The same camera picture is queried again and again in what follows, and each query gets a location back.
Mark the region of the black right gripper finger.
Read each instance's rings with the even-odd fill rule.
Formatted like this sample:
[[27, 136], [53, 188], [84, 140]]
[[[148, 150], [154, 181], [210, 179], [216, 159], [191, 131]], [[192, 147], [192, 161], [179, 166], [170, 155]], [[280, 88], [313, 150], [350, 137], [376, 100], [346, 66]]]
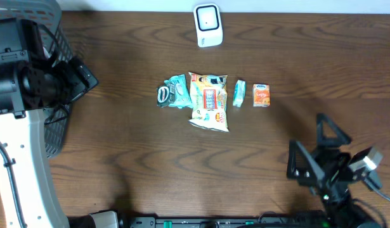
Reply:
[[322, 180], [322, 168], [301, 142], [291, 140], [286, 175], [301, 186], [317, 186]]
[[[328, 127], [331, 136], [326, 135], [325, 126]], [[338, 148], [349, 145], [352, 138], [347, 135], [339, 126], [326, 114], [316, 115], [316, 143], [321, 147]]]

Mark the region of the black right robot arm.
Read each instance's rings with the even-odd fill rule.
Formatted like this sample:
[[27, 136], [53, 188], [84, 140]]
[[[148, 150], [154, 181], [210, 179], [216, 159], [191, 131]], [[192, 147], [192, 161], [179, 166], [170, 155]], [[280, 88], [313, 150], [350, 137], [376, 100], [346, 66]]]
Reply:
[[383, 155], [369, 147], [351, 156], [341, 146], [352, 139], [327, 115], [316, 116], [316, 148], [309, 152], [301, 142], [289, 142], [287, 177], [319, 195], [328, 219], [337, 227], [380, 227], [355, 204], [348, 186], [363, 181], [368, 188], [382, 187], [375, 169]]

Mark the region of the green Kleenex tissue pack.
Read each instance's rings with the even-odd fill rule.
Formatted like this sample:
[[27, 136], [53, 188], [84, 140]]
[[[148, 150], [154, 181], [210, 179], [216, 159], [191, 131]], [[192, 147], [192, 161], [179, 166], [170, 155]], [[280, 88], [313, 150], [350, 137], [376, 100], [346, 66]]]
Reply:
[[241, 107], [245, 99], [246, 82], [243, 80], [237, 80], [233, 93], [233, 106]]

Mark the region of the yellow snack bag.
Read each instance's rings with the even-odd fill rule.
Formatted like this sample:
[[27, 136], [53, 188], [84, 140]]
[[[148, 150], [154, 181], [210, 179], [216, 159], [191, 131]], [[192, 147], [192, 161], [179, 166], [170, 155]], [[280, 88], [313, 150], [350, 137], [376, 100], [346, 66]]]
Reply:
[[190, 72], [190, 98], [193, 110], [189, 123], [195, 127], [229, 132], [226, 105], [227, 75], [200, 75]]

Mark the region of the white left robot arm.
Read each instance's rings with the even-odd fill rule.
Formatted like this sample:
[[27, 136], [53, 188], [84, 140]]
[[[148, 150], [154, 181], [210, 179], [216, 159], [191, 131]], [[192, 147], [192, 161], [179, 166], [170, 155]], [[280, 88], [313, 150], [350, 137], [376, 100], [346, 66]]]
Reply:
[[46, 56], [32, 20], [0, 20], [0, 195], [8, 227], [68, 227], [53, 187], [45, 109], [66, 110], [98, 84], [77, 57]]

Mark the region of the teal wet wipes pack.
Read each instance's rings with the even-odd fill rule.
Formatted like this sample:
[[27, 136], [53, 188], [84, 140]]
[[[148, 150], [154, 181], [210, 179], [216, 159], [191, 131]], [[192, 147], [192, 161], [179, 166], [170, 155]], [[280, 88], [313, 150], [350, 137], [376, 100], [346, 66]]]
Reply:
[[190, 97], [186, 85], [185, 74], [172, 76], [170, 79], [165, 80], [164, 83], [169, 86], [175, 87], [175, 100], [169, 104], [170, 107], [182, 108], [193, 108], [193, 103]]

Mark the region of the orange Kleenex tissue pack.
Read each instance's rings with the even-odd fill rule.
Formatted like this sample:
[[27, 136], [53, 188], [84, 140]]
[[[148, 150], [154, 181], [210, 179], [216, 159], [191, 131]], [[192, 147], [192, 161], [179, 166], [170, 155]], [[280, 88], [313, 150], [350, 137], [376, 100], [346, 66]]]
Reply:
[[270, 86], [268, 84], [254, 84], [252, 95], [253, 107], [270, 106]]

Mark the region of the dark green snack pack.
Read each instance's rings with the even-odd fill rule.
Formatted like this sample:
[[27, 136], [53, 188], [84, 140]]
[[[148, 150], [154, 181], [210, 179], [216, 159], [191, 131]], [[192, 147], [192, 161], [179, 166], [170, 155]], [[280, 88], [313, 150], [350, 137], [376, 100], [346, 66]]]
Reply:
[[157, 88], [157, 106], [163, 108], [173, 104], [176, 100], [175, 86], [163, 84]]

